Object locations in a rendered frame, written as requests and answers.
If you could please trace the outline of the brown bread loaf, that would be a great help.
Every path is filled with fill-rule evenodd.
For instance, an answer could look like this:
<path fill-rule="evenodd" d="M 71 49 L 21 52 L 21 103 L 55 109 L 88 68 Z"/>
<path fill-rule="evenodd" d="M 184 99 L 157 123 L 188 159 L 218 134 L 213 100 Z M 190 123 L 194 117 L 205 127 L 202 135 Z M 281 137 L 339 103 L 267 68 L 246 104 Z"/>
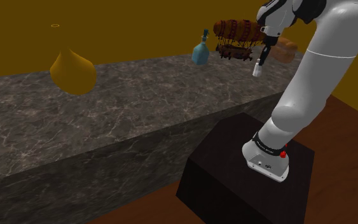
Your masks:
<path fill-rule="evenodd" d="M 298 45 L 283 37 L 279 37 L 277 44 L 272 46 L 269 56 L 273 57 L 277 61 L 288 64 L 290 63 L 298 51 Z"/>

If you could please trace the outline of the brown airship model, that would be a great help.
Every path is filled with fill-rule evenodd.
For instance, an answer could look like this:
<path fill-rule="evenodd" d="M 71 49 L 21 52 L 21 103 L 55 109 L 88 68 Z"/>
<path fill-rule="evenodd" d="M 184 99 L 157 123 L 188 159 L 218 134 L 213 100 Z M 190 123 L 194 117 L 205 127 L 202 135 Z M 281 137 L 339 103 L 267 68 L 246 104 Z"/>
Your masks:
<path fill-rule="evenodd" d="M 228 60 L 252 60 L 252 48 L 266 36 L 261 26 L 250 20 L 220 20 L 214 24 L 213 32 L 219 40 L 216 51 Z"/>

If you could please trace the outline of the blue glass bottle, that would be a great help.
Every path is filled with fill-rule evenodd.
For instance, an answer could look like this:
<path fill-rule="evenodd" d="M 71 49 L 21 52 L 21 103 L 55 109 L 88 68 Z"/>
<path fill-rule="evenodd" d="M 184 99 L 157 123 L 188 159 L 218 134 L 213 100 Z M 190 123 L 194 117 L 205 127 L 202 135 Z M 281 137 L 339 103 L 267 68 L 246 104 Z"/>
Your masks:
<path fill-rule="evenodd" d="M 206 45 L 206 40 L 208 38 L 208 36 L 207 36 L 208 34 L 209 34 L 209 30 L 205 29 L 203 31 L 201 42 L 198 45 L 196 45 L 196 47 L 194 47 L 194 49 L 193 49 L 191 59 L 196 65 L 204 65 L 208 61 L 209 49 Z"/>

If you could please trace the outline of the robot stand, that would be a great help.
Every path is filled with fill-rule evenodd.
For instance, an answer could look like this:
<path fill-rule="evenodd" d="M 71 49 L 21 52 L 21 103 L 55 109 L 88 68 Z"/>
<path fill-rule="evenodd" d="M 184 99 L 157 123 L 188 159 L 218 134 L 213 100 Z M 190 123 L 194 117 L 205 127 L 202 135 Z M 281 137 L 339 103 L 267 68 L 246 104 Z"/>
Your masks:
<path fill-rule="evenodd" d="M 304 224 L 314 152 L 290 141 L 288 177 L 266 177 L 242 155 L 261 126 L 245 113 L 222 119 L 189 156 L 176 195 L 205 224 Z"/>

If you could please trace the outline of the yellow long-necked vase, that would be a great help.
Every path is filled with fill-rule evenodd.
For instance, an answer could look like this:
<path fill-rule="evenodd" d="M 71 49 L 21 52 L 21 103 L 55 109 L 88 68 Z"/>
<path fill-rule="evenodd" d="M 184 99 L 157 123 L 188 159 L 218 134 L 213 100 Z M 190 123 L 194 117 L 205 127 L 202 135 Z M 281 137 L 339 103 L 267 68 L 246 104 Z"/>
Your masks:
<path fill-rule="evenodd" d="M 59 24 L 52 24 L 51 28 L 59 47 L 59 55 L 50 68 L 52 81 L 68 94 L 89 93 L 97 81 L 94 65 L 70 49 L 68 38 Z"/>

